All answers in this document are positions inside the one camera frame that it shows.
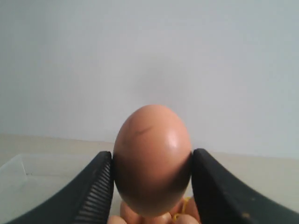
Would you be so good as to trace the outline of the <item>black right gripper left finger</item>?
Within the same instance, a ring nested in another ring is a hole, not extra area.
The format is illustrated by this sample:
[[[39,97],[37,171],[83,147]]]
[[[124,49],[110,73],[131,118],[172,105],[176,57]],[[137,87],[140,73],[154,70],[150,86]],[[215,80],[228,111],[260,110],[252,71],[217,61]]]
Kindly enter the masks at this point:
[[[112,154],[99,152],[66,186],[12,224],[106,224],[114,193]]]

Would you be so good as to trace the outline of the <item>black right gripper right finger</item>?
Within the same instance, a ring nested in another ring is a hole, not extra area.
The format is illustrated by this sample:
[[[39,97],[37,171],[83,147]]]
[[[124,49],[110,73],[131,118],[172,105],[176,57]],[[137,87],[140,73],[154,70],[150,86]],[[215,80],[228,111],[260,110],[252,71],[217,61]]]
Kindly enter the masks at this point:
[[[192,191],[203,224],[297,224],[299,214],[254,190],[208,151],[192,154]]]

